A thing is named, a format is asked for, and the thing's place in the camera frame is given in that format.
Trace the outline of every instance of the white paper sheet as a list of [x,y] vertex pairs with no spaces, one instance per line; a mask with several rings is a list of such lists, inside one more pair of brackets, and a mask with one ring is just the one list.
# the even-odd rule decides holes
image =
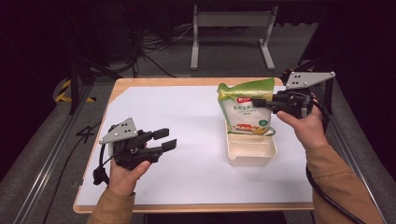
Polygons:
[[[109,105],[100,136],[133,118],[138,130],[170,129],[169,137],[151,140],[148,147],[177,139],[177,148],[138,181],[135,204],[311,203],[304,149],[293,129],[273,115],[277,155],[266,166],[231,166],[217,97],[217,86],[132,87]],[[76,205],[95,205],[106,187],[93,184],[99,153],[97,145]]]

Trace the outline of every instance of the metal stand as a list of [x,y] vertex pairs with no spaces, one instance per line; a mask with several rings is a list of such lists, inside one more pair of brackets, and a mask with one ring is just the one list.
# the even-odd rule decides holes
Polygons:
[[274,26],[277,13],[277,7],[271,11],[254,11],[254,12],[228,12],[228,11],[198,11],[198,6],[194,6],[193,15],[193,43],[191,53],[191,70],[198,69],[198,52],[199,52],[199,27],[216,27],[216,26],[263,26],[266,27],[264,39],[259,39],[262,55],[268,70],[274,70],[275,66],[268,50],[268,41]]

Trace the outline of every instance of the white plastic container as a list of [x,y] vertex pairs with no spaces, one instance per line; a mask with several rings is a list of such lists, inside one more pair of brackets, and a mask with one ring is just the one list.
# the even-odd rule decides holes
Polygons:
[[235,166],[264,166],[277,153],[273,136],[229,133],[228,159]]

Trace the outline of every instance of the person's left hand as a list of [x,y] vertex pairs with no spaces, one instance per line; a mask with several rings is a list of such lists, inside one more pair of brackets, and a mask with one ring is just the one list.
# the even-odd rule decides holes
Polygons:
[[108,188],[121,196],[131,196],[137,180],[149,169],[150,165],[149,161],[143,161],[130,171],[118,166],[114,159],[111,160]]

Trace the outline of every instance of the tan sleeve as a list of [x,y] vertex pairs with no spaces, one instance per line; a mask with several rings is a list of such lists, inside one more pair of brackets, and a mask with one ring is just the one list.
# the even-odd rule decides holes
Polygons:
[[134,207],[134,195],[120,196],[106,188],[93,209],[89,224],[129,224]]
[[[307,148],[306,159],[315,182],[330,198],[365,223],[383,223],[366,187],[331,146]],[[316,192],[313,202],[317,223],[353,223]]]

